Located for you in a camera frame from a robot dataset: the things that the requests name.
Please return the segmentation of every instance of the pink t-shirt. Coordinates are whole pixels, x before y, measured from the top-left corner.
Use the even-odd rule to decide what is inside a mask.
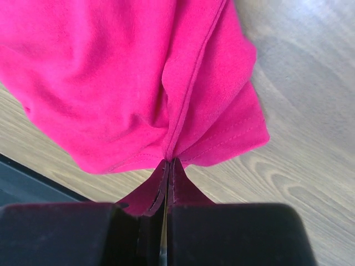
[[[265,144],[255,60],[230,0],[1,3],[0,81],[90,173]]]

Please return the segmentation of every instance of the wooden floor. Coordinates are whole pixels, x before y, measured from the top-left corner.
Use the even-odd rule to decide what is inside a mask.
[[[217,202],[286,202],[319,265],[355,265],[355,1],[237,0],[258,47],[253,83],[270,143],[188,175]],[[0,89],[0,153],[97,201],[116,201],[151,171],[92,176],[34,128]]]

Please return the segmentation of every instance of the pink garment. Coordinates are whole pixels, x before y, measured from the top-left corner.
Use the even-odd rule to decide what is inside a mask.
[[[1,0],[0,81],[90,173],[265,144],[231,1]]]

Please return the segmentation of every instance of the seam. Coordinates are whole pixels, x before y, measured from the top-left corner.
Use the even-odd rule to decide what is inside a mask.
[[[182,110],[184,109],[184,107],[185,107],[185,105],[186,105],[187,94],[188,94],[188,92],[190,92],[190,90],[191,90],[192,78],[193,78],[194,75],[196,74],[196,71],[197,71],[196,65],[197,65],[197,63],[199,62],[200,58],[201,58],[201,52],[202,52],[203,48],[206,47],[206,43],[207,43],[206,40],[207,40],[207,38],[210,36],[210,33],[211,33],[212,28],[214,29],[214,26],[215,26],[215,24],[216,24],[216,20],[220,17],[221,9],[222,9],[222,7],[224,7],[224,4],[225,4],[225,1],[221,1],[220,6],[218,7],[219,10],[217,11],[216,16],[214,17],[214,20],[212,21],[212,23],[211,23],[211,25],[210,25],[210,28],[209,28],[207,34],[205,35],[204,41],[203,41],[203,43],[202,43],[202,45],[201,45],[201,47],[200,47],[200,49],[199,49],[199,51],[198,51],[197,59],[196,59],[195,62],[194,62],[194,70],[192,71],[192,73],[191,73],[191,75],[190,75],[190,80],[189,80],[189,83],[188,83],[188,86],[187,86],[186,93],[185,93],[185,95],[184,95],[184,99],[183,99],[183,101],[182,101],[182,105],[181,105],[181,109],[180,109],[179,116],[178,116],[178,119],[177,119],[177,123],[176,123],[176,125],[175,125],[175,127],[174,127],[173,133],[172,133],[171,138],[170,138],[170,140],[169,140],[169,144],[168,144],[168,146],[167,146],[167,148],[166,148],[165,155],[169,152],[169,150],[170,150],[170,148],[171,148],[171,146],[172,146],[176,129],[178,128],[178,125],[180,124]]]
[[[193,160],[193,159],[196,159],[197,157],[202,156],[202,155],[205,154],[206,152],[209,152],[210,150],[213,150],[213,149],[215,149],[215,148],[217,148],[217,147],[219,147],[219,146],[221,146],[221,145],[223,145],[223,144],[225,144],[225,143],[228,143],[229,141],[231,141],[231,140],[233,140],[233,139],[235,139],[235,138],[237,138],[237,137],[240,137],[240,136],[242,136],[242,135],[244,135],[244,134],[246,134],[246,133],[252,131],[253,129],[259,127],[263,122],[265,122],[265,120],[262,120],[261,122],[259,122],[259,123],[258,123],[257,125],[255,125],[255,126],[249,127],[246,131],[244,131],[244,132],[242,132],[242,133],[240,133],[240,134],[237,134],[237,135],[235,135],[235,136],[233,136],[233,137],[230,137],[229,139],[227,139],[227,140],[225,140],[225,141],[222,141],[222,142],[218,143],[217,145],[215,145],[215,146],[213,146],[213,147],[208,148],[208,149],[205,150],[204,152],[202,152],[202,153],[196,155],[195,157],[190,158],[190,159],[187,159],[187,160],[183,160],[182,162],[188,162],[188,161],[191,161],[191,160]]]
[[[221,130],[221,131],[215,133],[213,136],[210,136],[210,137],[206,138],[205,140],[202,140],[201,142],[190,146],[190,147],[187,148],[185,151],[183,151],[179,156],[181,156],[181,155],[183,155],[184,153],[188,152],[188,151],[191,150],[192,148],[195,148],[196,146],[198,146],[198,145],[200,145],[200,144],[206,142],[207,140],[213,139],[215,136],[217,136],[217,135],[219,135],[219,134],[221,134],[221,133],[224,133],[224,132],[226,132],[226,131],[232,129],[232,128],[235,127],[235,126],[241,125],[241,124],[243,124],[244,122],[247,122],[247,121],[251,120],[252,118],[253,118],[253,117],[245,118],[245,119],[243,119],[243,120],[241,120],[241,121],[239,121],[239,122],[237,122],[237,123],[235,123],[235,124],[233,124],[233,125],[231,125],[231,126],[225,128],[225,129],[223,129],[223,130]]]

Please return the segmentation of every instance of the black object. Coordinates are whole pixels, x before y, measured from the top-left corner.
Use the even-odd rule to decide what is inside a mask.
[[[178,159],[118,203],[0,209],[0,265],[316,265],[298,214],[283,204],[214,204]]]
[[[0,154],[0,206],[82,201],[89,199]]]

